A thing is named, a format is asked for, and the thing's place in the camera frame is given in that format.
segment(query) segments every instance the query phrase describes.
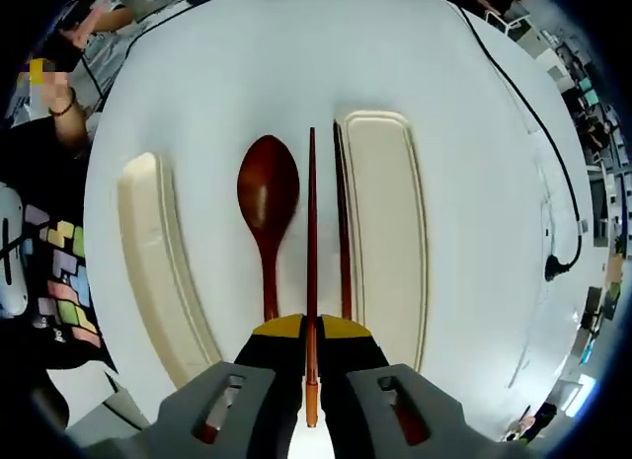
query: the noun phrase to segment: bracelet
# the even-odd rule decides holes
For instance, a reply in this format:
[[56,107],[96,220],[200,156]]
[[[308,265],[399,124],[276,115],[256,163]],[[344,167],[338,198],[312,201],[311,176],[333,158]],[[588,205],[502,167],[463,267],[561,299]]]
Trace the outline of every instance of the bracelet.
[[75,103],[77,102],[77,93],[75,92],[74,88],[71,87],[70,92],[72,93],[72,98],[70,99],[70,104],[68,104],[68,107],[66,107],[61,112],[54,112],[51,109],[48,109],[48,113],[51,114],[52,116],[62,116],[66,114],[72,108],[72,106],[74,106]]

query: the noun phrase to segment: white table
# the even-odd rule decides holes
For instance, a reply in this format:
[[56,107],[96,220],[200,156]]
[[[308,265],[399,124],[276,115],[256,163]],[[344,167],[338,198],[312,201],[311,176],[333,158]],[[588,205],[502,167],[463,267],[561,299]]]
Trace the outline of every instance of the white table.
[[115,393],[100,361],[91,360],[77,368],[46,372],[68,405],[68,427]]
[[[541,132],[445,2],[216,0],[136,44],[97,132],[85,230],[108,348],[150,421],[174,386],[127,279],[117,213],[124,164],[145,151],[171,160],[198,295],[223,357],[232,360],[263,322],[259,254],[236,197],[242,158],[263,134],[288,146],[301,178],[298,211],[278,259],[280,313],[305,305],[310,126],[319,172],[319,311],[340,313],[331,127],[335,112],[349,106],[400,112],[417,137],[430,251],[421,372],[460,400],[468,422],[491,437],[544,401],[573,344],[588,285],[599,275],[589,180],[554,82],[515,43],[472,20],[548,125],[589,220],[580,261],[553,283],[543,280],[549,222],[533,163]],[[566,262],[575,253],[576,224],[551,155],[542,158],[545,173],[553,174],[555,253]],[[398,352],[386,354],[397,360]]]

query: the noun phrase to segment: wooden chopstick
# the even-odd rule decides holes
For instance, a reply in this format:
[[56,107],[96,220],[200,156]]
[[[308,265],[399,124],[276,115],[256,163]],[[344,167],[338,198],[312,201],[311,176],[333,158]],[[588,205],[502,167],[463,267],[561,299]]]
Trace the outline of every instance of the wooden chopstick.
[[316,355],[316,317],[318,316],[318,248],[316,210],[316,137],[309,129],[309,189],[307,198],[307,373],[305,409],[307,426],[318,422],[318,358]]
[[352,268],[349,255],[349,219],[345,194],[345,155],[340,126],[334,121],[334,150],[336,154],[336,193],[338,196],[338,239],[340,241],[340,284],[343,319],[352,318]]

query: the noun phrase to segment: spoon handle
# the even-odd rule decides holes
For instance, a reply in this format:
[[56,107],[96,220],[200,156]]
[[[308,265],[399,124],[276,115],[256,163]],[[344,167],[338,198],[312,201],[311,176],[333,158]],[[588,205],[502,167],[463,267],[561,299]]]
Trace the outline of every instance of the spoon handle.
[[278,317],[277,301],[277,252],[262,256],[264,272],[264,319]]

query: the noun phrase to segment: wooden spoon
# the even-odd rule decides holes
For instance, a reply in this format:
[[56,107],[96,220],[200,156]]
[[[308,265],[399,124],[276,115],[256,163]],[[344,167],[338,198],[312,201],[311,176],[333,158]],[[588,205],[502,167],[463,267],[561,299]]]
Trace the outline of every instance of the wooden spoon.
[[298,170],[287,147],[271,135],[253,143],[239,169],[237,198],[261,254],[266,321],[278,317],[278,247],[296,210],[298,190]]

